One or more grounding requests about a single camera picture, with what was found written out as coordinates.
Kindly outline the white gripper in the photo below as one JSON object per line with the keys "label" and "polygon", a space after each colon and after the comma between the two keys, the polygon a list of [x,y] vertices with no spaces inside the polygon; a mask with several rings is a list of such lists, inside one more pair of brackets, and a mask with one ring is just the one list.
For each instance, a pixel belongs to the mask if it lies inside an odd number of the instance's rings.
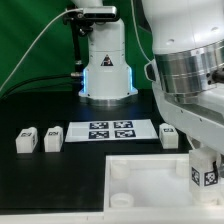
{"label": "white gripper", "polygon": [[224,86],[202,92],[197,104],[180,104],[152,84],[160,115],[164,121],[203,145],[224,154]]}

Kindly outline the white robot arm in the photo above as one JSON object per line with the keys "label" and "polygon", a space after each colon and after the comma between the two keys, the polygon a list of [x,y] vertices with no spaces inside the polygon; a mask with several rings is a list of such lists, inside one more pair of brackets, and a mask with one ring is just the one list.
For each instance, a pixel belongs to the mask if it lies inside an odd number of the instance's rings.
{"label": "white robot arm", "polygon": [[[82,100],[118,103],[137,93],[125,62],[124,24],[103,0],[71,0],[90,23]],[[152,37],[152,89],[159,112],[224,154],[224,0],[139,0]]]}

